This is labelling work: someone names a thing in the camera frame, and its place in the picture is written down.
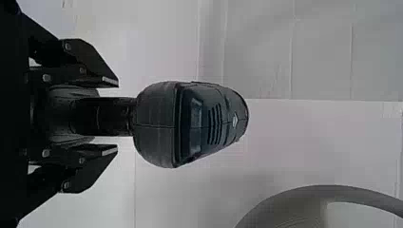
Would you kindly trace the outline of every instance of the black plastic casing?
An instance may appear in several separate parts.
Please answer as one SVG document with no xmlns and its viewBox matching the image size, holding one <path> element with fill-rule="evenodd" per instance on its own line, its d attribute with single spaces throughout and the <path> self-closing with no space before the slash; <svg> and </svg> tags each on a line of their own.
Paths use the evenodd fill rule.
<svg viewBox="0 0 403 228">
<path fill-rule="evenodd" d="M 214 154 L 244 135 L 249 112 L 234 90 L 208 83 L 163 82 L 136 101 L 134 142 L 148 161 L 176 168 Z"/>
</svg>

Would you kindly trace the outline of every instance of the screw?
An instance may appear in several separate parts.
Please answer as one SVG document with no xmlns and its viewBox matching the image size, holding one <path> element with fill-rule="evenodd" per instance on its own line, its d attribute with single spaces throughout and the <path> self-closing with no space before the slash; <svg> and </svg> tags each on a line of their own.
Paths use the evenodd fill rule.
<svg viewBox="0 0 403 228">
<path fill-rule="evenodd" d="M 42 75 L 42 81 L 44 81 L 45 83 L 48 83 L 51 81 L 51 76 L 48 74 L 44 74 Z"/>
<path fill-rule="evenodd" d="M 29 83 L 29 76 L 28 76 L 28 74 L 25 74 L 25 75 L 24 75 L 24 83 L 25 83 L 25 84 Z"/>
<path fill-rule="evenodd" d="M 63 189 L 68 189 L 71 186 L 71 183 L 69 181 L 66 181 L 63 183 Z"/>
<path fill-rule="evenodd" d="M 22 149 L 21 152 L 20 152 L 20 155 L 23 156 L 23 157 L 26 157 L 27 154 L 28 154 L 28 150 L 26 148 Z"/>
<path fill-rule="evenodd" d="M 84 164 L 84 162 L 86 162 L 86 158 L 80 158 L 78 160 L 78 163 L 80 163 L 80 164 Z"/>
<path fill-rule="evenodd" d="M 66 50 L 71 50 L 71 44 L 65 43 L 65 49 Z"/>
<path fill-rule="evenodd" d="M 86 73 L 86 69 L 84 67 L 80 67 L 80 73 L 85 74 Z"/>
<path fill-rule="evenodd" d="M 49 149 L 44 149 L 42 151 L 42 158 L 47 158 L 50 156 L 50 150 Z"/>
</svg>

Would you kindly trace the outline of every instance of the ventilation slot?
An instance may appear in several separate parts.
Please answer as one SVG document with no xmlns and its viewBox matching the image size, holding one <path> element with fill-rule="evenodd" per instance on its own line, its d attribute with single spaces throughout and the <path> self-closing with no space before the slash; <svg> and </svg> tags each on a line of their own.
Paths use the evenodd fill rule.
<svg viewBox="0 0 403 228">
<path fill-rule="evenodd" d="M 217 104 L 208 111 L 208 136 L 207 143 L 218 144 L 221 141 L 222 111 L 221 105 Z"/>
</svg>

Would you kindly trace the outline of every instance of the logo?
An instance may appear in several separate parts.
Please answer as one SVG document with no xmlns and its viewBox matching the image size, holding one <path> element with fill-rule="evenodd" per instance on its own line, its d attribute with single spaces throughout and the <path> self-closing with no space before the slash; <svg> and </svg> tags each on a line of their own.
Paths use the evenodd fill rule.
<svg viewBox="0 0 403 228">
<path fill-rule="evenodd" d="M 234 114 L 234 117 L 232 118 L 232 126 L 233 126 L 234 128 L 236 128 L 236 127 L 237 127 L 237 124 L 238 124 L 238 116 L 237 116 L 237 113 L 235 113 L 235 114 Z"/>
</svg>

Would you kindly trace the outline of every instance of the white background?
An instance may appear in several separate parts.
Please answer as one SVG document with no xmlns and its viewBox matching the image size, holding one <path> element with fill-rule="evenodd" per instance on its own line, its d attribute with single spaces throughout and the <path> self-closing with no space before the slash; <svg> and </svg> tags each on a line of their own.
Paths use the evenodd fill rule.
<svg viewBox="0 0 403 228">
<path fill-rule="evenodd" d="M 293 72 L 292 98 L 399 97 L 401 84 L 394 79 L 399 79 L 398 61 L 403 58 L 397 3 L 360 1 L 363 8 L 346 8 L 349 2 L 325 0 L 297 5 L 279 0 L 19 2 L 24 12 L 59 37 L 81 37 L 99 50 L 121 81 L 120 89 L 103 90 L 105 95 L 134 97 L 154 82 L 199 79 L 225 83 L 246 97 L 291 98 L 286 76 Z M 350 13 L 345 9 L 365 9 L 372 17 L 357 14 L 365 26 L 348 33 L 351 18 L 344 16 Z M 295 15 L 301 15 L 301 21 L 290 24 Z M 355 41 L 360 58 L 351 69 L 358 72 L 354 85 L 368 85 L 356 96 L 346 55 L 352 34 L 368 38 Z M 398 195 L 399 103 L 247 102 L 251 123 L 245 137 L 181 169 L 146 163 L 131 139 L 104 139 L 118 143 L 120 153 L 97 183 L 81 195 L 56 196 L 21 227 L 234 227 L 267 197 L 315 183 Z M 334 205 L 330 211 L 334 227 L 397 224 L 387 213 L 360 206 Z"/>
</svg>

